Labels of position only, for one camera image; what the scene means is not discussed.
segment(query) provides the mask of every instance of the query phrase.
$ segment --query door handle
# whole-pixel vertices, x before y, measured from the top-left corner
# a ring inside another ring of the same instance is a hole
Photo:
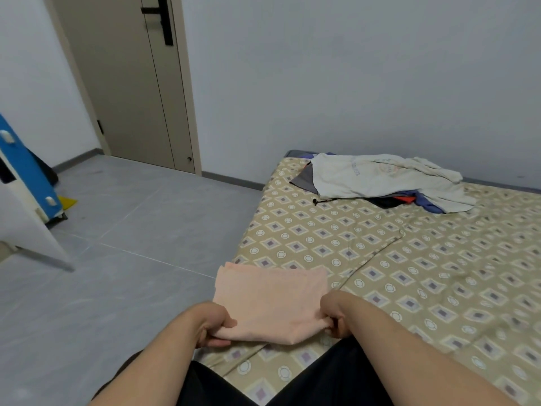
[[[171,20],[169,19],[169,7],[167,0],[158,0],[157,7],[141,7],[143,14],[159,14],[163,29],[163,39],[166,45],[174,45],[172,43]]]

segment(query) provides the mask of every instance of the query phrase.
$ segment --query hand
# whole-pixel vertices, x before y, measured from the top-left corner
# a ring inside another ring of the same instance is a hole
[[[212,347],[223,348],[231,345],[231,341],[213,338],[208,331],[216,330],[222,326],[234,327],[237,321],[231,319],[226,308],[213,302],[202,302],[191,306],[181,314],[193,320],[196,327],[196,348]]]
[[[342,308],[352,298],[355,296],[343,291],[331,291],[321,297],[321,312],[330,317],[334,323],[333,327],[325,329],[331,337],[342,339],[351,335]]]

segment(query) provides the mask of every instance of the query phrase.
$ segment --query bed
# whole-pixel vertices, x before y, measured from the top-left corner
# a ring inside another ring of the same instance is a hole
[[[381,307],[517,403],[541,404],[541,196],[465,184],[478,203],[450,215],[359,199],[314,205],[289,183],[307,162],[279,163],[233,262],[324,266],[331,288]],[[198,357],[266,404],[334,343],[321,333],[293,347],[243,343]]]

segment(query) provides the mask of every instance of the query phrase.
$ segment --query gray tile floor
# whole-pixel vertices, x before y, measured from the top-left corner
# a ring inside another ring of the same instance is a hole
[[[0,264],[0,404],[80,406],[186,307],[212,299],[261,193],[105,156],[60,176],[75,271]]]

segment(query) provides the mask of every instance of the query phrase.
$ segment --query leg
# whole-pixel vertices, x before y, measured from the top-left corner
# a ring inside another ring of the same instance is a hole
[[[114,378],[105,383],[94,397],[107,387],[122,371],[127,368],[141,352],[130,356],[118,369]],[[199,362],[192,361],[179,395],[177,406],[255,406],[248,397],[235,389],[221,376]]]
[[[268,406],[392,406],[391,399],[353,336],[311,364]]]

